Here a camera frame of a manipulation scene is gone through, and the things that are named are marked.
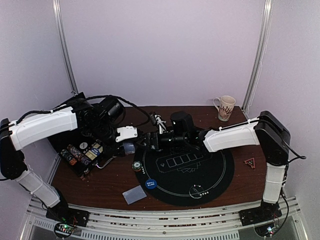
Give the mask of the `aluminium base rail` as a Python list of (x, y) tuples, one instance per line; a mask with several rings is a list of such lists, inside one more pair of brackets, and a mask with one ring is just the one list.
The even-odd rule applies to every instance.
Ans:
[[(260, 201), (189, 210), (138, 211), (86, 207), (69, 204), (89, 212), (85, 227), (78, 226), (66, 240), (311, 240), (296, 197), (288, 197), (288, 218), (274, 236), (260, 237), (255, 228), (267, 223), (281, 225), (287, 214), (275, 220), (244, 226), (239, 211), (258, 207)], [(56, 221), (46, 218), (41, 202), (32, 198), (24, 216), (18, 240), (59, 240), (54, 234)]]

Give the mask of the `blue small blind button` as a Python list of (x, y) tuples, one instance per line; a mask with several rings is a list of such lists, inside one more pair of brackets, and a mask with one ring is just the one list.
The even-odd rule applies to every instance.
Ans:
[(148, 179), (145, 181), (145, 187), (149, 190), (153, 190), (157, 187), (157, 181), (155, 179)]

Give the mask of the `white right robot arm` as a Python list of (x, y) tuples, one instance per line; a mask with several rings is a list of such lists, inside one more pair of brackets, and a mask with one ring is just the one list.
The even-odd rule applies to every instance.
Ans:
[(290, 133), (268, 111), (243, 123), (220, 128), (196, 127), (192, 116), (170, 116), (167, 132), (148, 133), (134, 157), (136, 178), (155, 199), (175, 207), (208, 205), (231, 192), (250, 160), (258, 159), (262, 206), (259, 220), (268, 220), (285, 183)]

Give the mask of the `front row poker chips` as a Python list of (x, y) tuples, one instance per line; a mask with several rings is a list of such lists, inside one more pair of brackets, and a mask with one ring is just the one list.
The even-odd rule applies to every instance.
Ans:
[(76, 163), (81, 163), (87, 166), (92, 162), (72, 144), (69, 144), (66, 149), (62, 149), (60, 154), (67, 160), (67, 162), (71, 166), (74, 166)]

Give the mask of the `aluminium frame post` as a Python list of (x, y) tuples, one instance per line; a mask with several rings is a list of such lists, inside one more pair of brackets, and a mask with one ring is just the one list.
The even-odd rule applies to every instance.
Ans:
[(249, 118), (250, 107), (252, 106), (254, 96), (257, 90), (258, 82), (260, 79), (263, 56), (267, 49), (267, 44), (268, 44), (269, 35), (270, 35), (271, 21), (272, 21), (273, 3), (274, 3), (273, 0), (264, 1), (264, 9), (262, 14), (256, 54), (253, 62), (252, 71), (250, 74), (248, 87), (247, 87), (246, 94), (241, 107), (242, 112), (246, 115), (247, 118)]
[(60, 46), (61, 46), (62, 55), (63, 55), (63, 62), (64, 62), (64, 66), (67, 73), (67, 79), (70, 84), (71, 93), (73, 95), (77, 95), (79, 93), (79, 90), (76, 84), (72, 63), (71, 63), (71, 59), (68, 51), (66, 34), (64, 30), (64, 24), (63, 24), (62, 12), (61, 12), (61, 3), (59, 0), (53, 0), (52, 6), (53, 6), (54, 18), (56, 21), (57, 31), (58, 31), (59, 40), (60, 40)]

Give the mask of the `stack of poker chips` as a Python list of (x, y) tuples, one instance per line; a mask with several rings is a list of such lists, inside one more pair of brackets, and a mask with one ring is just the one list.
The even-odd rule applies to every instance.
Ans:
[(135, 172), (139, 172), (142, 170), (142, 163), (140, 161), (134, 161), (132, 163), (132, 169), (135, 171)]

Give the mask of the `dealt cards front pile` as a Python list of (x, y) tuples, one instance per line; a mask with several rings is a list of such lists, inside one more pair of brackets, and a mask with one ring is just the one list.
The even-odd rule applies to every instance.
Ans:
[(134, 188), (131, 188), (125, 192), (122, 193), (122, 196), (124, 197), (124, 200), (128, 205), (133, 204), (137, 201), (140, 201), (147, 197), (147, 194), (143, 190), (143, 188), (138, 185)]

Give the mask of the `clear dealer button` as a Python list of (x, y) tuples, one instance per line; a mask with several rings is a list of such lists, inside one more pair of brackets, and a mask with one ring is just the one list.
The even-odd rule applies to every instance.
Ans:
[(193, 199), (200, 199), (204, 196), (204, 188), (201, 185), (198, 184), (193, 184), (190, 188), (189, 188), (189, 195), (191, 198)]

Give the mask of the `right aluminium frame post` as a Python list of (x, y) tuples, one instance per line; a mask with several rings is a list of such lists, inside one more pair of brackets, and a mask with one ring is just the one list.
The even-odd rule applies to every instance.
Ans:
[(241, 107), (242, 112), (246, 115), (247, 118), (249, 118), (250, 107), (252, 106), (254, 96), (257, 90), (258, 82), (260, 79), (263, 56), (267, 49), (267, 44), (268, 44), (269, 35), (270, 35), (271, 21), (272, 21), (273, 3), (274, 3), (273, 0), (264, 1), (264, 9), (262, 14), (256, 54), (253, 62), (252, 71), (250, 74), (248, 87), (247, 87), (246, 94)]

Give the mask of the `round black poker mat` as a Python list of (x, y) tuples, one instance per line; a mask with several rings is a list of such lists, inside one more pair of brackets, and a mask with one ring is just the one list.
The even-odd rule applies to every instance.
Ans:
[[(216, 199), (230, 186), (235, 172), (229, 149), (201, 154), (188, 147), (171, 147), (160, 152), (138, 148), (133, 161), (142, 163), (135, 176), (143, 190), (159, 201), (179, 207), (198, 206)], [(148, 179), (156, 180), (155, 189), (146, 188)], [(203, 187), (202, 198), (190, 197), (192, 185)]]

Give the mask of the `left aluminium frame post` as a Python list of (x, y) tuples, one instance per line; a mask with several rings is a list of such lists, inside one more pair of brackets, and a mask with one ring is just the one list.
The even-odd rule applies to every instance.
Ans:
[(61, 46), (62, 55), (63, 55), (63, 62), (64, 62), (64, 66), (67, 73), (67, 79), (70, 84), (71, 93), (73, 95), (77, 95), (79, 93), (79, 90), (76, 84), (72, 63), (71, 63), (71, 59), (68, 51), (66, 34), (64, 30), (64, 24), (63, 24), (62, 12), (61, 12), (61, 3), (59, 0), (53, 0), (52, 6), (53, 6), (54, 18), (56, 21), (57, 31), (58, 31), (59, 40), (60, 40), (60, 46)]

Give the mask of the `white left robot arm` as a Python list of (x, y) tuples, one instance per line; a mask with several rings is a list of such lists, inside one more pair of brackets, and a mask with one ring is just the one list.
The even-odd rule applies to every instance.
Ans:
[(111, 146), (139, 136), (135, 126), (114, 127), (109, 114), (94, 107), (61, 105), (48, 111), (31, 111), (18, 120), (0, 123), (0, 172), (5, 180), (14, 180), (38, 197), (61, 222), (72, 218), (63, 195), (25, 163), (22, 149), (54, 135), (74, 130), (86, 131)]

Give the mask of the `grey cloth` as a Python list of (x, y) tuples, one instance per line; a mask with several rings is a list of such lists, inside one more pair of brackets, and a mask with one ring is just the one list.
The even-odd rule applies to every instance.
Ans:
[(131, 142), (131, 141), (123, 142), (122, 146), (123, 146), (124, 153), (126, 155), (131, 155), (131, 154), (134, 154), (136, 152), (135, 144), (133, 142)]

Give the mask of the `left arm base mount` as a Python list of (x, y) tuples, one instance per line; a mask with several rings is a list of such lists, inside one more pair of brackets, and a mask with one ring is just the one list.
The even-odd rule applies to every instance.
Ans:
[(61, 239), (66, 239), (75, 233), (78, 227), (86, 227), (90, 213), (85, 210), (69, 208), (66, 214), (58, 215), (51, 208), (46, 211), (48, 219), (55, 220), (53, 232)]

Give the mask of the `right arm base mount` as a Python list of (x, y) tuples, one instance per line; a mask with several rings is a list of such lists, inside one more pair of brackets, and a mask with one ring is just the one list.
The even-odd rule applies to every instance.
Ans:
[(275, 208), (259, 206), (239, 212), (242, 226), (253, 225), (255, 233), (264, 238), (272, 237), (276, 233), (280, 227), (281, 216), (282, 211), (279, 206)]

